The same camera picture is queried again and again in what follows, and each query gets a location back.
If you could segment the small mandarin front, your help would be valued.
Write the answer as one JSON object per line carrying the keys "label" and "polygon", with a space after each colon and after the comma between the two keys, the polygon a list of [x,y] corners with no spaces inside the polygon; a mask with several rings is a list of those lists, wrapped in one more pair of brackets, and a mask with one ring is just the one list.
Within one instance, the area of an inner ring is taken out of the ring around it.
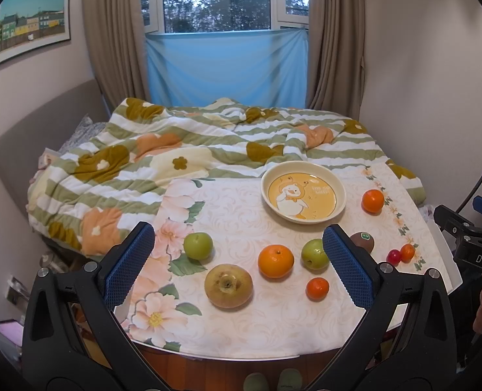
{"label": "small mandarin front", "polygon": [[322,277],[315,277],[305,288],[306,296],[312,301],[323,300],[329,292],[329,282]]}

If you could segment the large yellow-brown pear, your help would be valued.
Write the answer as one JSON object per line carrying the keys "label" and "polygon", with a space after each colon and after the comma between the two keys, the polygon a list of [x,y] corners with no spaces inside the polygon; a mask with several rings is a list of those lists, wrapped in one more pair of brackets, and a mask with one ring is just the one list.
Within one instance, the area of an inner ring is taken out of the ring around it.
{"label": "large yellow-brown pear", "polygon": [[252,276],[237,265],[220,264],[207,273],[204,289],[206,296],[216,307],[236,309],[245,305],[252,297]]}

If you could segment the small orange tomato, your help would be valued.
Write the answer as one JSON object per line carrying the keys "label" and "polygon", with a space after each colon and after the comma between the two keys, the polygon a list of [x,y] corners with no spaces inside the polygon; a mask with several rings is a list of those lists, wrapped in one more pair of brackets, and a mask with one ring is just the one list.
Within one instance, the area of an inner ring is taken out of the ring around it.
{"label": "small orange tomato", "polygon": [[400,250],[402,263],[410,263],[415,254],[415,247],[412,244],[405,244]]}

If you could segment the red cherry tomato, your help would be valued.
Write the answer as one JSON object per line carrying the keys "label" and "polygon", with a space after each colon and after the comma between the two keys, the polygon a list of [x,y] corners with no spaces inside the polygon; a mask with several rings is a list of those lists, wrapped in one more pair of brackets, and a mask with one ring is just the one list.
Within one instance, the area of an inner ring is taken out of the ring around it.
{"label": "red cherry tomato", "polygon": [[386,257],[386,262],[390,263],[394,267],[397,267],[401,261],[402,253],[396,249],[391,250]]}

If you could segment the orange near plate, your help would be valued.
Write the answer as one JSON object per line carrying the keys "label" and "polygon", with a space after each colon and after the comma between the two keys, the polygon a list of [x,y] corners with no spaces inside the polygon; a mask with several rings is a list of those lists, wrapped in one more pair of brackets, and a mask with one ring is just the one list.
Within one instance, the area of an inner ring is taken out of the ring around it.
{"label": "orange near plate", "polygon": [[382,191],[371,189],[362,195],[361,206],[369,214],[379,214],[385,203]]}

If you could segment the brown kiwi with sticker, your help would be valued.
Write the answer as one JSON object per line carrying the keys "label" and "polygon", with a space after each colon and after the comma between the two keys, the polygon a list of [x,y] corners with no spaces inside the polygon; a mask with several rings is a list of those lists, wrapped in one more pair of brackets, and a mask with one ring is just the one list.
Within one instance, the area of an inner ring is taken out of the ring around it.
{"label": "brown kiwi with sticker", "polygon": [[375,239],[372,235],[364,231],[354,233],[350,236],[350,240],[357,247],[363,248],[368,253],[371,253],[375,248]]}

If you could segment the green apple right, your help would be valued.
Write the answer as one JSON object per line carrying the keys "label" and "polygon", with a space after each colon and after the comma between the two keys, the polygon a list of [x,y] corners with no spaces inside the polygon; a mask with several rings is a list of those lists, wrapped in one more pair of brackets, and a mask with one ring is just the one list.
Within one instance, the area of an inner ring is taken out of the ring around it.
{"label": "green apple right", "polygon": [[301,259],[303,265],[313,271],[325,269],[329,264],[328,255],[325,253],[322,240],[319,238],[312,239],[303,246]]}

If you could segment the green apple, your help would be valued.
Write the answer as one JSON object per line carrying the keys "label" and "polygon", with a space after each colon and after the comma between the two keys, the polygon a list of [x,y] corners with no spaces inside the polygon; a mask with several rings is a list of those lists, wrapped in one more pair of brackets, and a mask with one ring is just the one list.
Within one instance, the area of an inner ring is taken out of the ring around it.
{"label": "green apple", "polygon": [[322,240],[319,238],[312,239],[303,246],[301,259],[303,265],[313,271],[325,269],[329,264],[328,255],[325,253]]}
{"label": "green apple", "polygon": [[190,259],[208,259],[213,248],[213,240],[207,233],[194,232],[184,238],[184,252]]}

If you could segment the green striped floral duvet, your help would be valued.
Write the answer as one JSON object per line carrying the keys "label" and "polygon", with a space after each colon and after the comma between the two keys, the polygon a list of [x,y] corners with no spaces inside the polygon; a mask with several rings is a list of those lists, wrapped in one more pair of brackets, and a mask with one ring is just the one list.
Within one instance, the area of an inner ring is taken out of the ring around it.
{"label": "green striped floral duvet", "polygon": [[246,106],[222,98],[203,107],[123,100],[94,137],[44,163],[27,191],[33,230],[100,256],[137,223],[168,213],[192,223],[198,204],[169,183],[186,178],[260,178],[278,163],[305,161],[339,176],[390,164],[365,126],[330,111]]}

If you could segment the large orange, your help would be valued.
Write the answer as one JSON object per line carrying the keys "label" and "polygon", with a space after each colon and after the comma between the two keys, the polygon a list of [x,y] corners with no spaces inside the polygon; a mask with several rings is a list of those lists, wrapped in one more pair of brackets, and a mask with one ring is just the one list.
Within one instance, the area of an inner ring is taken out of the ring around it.
{"label": "large orange", "polygon": [[258,268],[269,279],[282,279],[293,269],[295,258],[291,250],[280,244],[265,247],[258,256]]}

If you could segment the green apple left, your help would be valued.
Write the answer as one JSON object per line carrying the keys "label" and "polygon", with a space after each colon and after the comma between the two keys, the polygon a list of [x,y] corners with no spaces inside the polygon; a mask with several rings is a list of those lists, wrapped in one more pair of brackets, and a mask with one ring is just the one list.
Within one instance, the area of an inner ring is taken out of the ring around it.
{"label": "green apple left", "polygon": [[213,240],[207,233],[194,232],[184,238],[184,252],[190,259],[208,259],[213,248]]}

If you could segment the cream duck plate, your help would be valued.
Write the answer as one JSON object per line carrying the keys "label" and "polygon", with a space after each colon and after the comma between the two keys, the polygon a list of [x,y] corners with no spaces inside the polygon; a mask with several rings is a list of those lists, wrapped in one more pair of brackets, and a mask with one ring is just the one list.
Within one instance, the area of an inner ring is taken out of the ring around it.
{"label": "cream duck plate", "polygon": [[341,179],[330,169],[308,162],[270,168],[261,178],[261,196],[277,215],[298,224],[331,222],[347,202]]}

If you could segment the grey upholstered headboard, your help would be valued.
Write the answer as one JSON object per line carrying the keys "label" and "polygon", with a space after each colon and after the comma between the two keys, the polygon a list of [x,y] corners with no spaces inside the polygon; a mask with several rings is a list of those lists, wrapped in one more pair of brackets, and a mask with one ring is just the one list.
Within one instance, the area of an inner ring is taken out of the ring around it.
{"label": "grey upholstered headboard", "polygon": [[41,105],[0,136],[0,179],[20,214],[26,215],[29,180],[37,170],[39,156],[46,148],[60,148],[85,116],[95,122],[109,120],[96,80]]}

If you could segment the right beige curtain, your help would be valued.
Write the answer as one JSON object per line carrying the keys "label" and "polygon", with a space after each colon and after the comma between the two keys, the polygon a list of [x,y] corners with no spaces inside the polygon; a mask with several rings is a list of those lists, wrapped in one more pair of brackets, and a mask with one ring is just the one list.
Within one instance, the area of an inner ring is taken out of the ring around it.
{"label": "right beige curtain", "polygon": [[365,87],[365,0],[310,0],[306,104],[357,119]]}

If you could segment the beige curtain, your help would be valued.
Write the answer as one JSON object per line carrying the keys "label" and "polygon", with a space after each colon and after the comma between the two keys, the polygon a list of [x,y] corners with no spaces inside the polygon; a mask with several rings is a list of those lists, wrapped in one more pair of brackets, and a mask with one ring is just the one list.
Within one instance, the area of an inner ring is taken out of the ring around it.
{"label": "beige curtain", "polygon": [[365,0],[310,0],[306,104],[357,119],[365,87]]}
{"label": "beige curtain", "polygon": [[110,108],[147,101],[146,38],[140,0],[82,0],[92,70]]}

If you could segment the patterned pillow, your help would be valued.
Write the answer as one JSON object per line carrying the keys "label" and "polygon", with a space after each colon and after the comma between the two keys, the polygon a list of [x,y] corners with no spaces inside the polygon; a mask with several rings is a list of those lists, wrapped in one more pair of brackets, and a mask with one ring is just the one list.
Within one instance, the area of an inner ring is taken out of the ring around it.
{"label": "patterned pillow", "polygon": [[88,115],[83,116],[71,137],[62,144],[58,153],[68,153],[72,148],[90,141],[90,139],[102,132],[105,127],[105,122],[94,122]]}

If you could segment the blue cloth under window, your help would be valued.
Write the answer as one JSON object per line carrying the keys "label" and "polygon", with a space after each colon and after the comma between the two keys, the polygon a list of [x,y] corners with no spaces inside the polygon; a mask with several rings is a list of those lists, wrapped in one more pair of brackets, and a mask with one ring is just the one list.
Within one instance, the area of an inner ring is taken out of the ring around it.
{"label": "blue cloth under window", "polygon": [[248,106],[305,106],[304,28],[149,35],[146,49],[154,103],[199,107],[227,97]]}

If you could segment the framed houses picture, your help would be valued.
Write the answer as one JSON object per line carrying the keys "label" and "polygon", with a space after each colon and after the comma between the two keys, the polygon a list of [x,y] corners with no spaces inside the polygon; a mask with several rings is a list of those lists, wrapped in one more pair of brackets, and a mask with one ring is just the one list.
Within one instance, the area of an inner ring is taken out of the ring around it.
{"label": "framed houses picture", "polygon": [[71,0],[3,0],[0,65],[31,51],[71,40]]}

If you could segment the left beige curtain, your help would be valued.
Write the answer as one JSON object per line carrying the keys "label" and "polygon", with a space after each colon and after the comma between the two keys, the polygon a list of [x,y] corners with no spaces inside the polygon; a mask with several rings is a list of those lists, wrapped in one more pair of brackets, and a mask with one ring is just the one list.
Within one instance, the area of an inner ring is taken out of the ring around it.
{"label": "left beige curtain", "polygon": [[110,108],[147,101],[146,38],[140,0],[82,0],[92,70]]}

